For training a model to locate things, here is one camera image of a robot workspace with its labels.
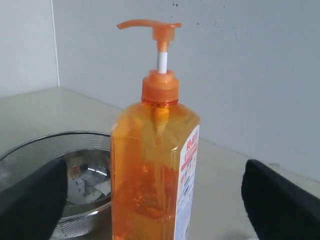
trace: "black object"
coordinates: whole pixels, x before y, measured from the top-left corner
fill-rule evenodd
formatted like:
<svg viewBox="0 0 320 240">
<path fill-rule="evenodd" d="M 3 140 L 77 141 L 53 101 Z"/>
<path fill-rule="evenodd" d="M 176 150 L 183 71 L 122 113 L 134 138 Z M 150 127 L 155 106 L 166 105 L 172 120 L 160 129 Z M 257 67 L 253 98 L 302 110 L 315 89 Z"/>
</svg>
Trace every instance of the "black object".
<svg viewBox="0 0 320 240">
<path fill-rule="evenodd" d="M 320 199 L 257 160 L 248 160 L 241 195 L 260 240 L 320 240 Z"/>
<path fill-rule="evenodd" d="M 68 194 L 67 165 L 55 159 L 0 192 L 0 240 L 48 240 Z"/>
</svg>

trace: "bottle label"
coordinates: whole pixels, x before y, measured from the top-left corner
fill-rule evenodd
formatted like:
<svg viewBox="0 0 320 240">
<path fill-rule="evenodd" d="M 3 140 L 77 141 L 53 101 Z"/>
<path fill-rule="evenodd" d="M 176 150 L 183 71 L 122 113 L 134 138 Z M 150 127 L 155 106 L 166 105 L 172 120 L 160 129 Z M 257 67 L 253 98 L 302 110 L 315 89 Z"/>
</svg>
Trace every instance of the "bottle label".
<svg viewBox="0 0 320 240">
<path fill-rule="evenodd" d="M 179 182 L 177 189 L 174 239 L 187 240 L 197 163 L 200 125 L 187 138 L 180 153 Z"/>
</svg>

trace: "beige countertop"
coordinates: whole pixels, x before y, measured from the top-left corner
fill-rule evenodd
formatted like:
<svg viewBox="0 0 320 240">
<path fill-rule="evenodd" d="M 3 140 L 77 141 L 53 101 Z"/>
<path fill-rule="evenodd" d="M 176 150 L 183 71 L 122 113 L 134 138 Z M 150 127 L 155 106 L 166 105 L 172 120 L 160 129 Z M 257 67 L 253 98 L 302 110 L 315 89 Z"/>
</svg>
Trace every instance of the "beige countertop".
<svg viewBox="0 0 320 240">
<path fill-rule="evenodd" d="M 0 98 L 0 155 L 24 142 L 68 131 L 109 133 L 121 110 L 63 88 Z M 256 236 L 241 198 L 248 157 L 200 140 L 190 240 L 246 240 Z M 320 184 L 276 168 L 316 196 Z M 108 239 L 97 232 L 77 239 Z"/>
</svg>

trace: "metal colander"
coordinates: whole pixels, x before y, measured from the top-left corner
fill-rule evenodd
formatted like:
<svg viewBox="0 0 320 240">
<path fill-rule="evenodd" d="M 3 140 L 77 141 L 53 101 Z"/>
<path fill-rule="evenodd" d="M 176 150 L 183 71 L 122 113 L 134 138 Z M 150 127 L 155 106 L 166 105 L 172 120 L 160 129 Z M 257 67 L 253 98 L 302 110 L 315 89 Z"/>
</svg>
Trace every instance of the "metal colander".
<svg viewBox="0 0 320 240">
<path fill-rule="evenodd" d="M 24 143 L 0 157 L 0 192 L 47 162 L 63 158 L 68 198 L 52 239 L 86 235 L 111 224 L 110 136 L 64 132 Z"/>
</svg>

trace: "orange pump bottle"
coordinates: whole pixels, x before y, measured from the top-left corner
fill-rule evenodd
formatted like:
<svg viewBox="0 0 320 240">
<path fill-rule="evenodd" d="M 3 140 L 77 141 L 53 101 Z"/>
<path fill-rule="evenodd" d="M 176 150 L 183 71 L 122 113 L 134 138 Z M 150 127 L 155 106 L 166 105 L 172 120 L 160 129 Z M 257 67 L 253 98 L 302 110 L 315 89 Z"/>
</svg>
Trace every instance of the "orange pump bottle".
<svg viewBox="0 0 320 240">
<path fill-rule="evenodd" d="M 181 23 L 134 19 L 151 27 L 157 69 L 143 79 L 141 102 L 122 112 L 111 133 L 113 240 L 188 238 L 200 118 L 179 104 L 179 81 L 167 70 L 170 41 Z"/>
</svg>

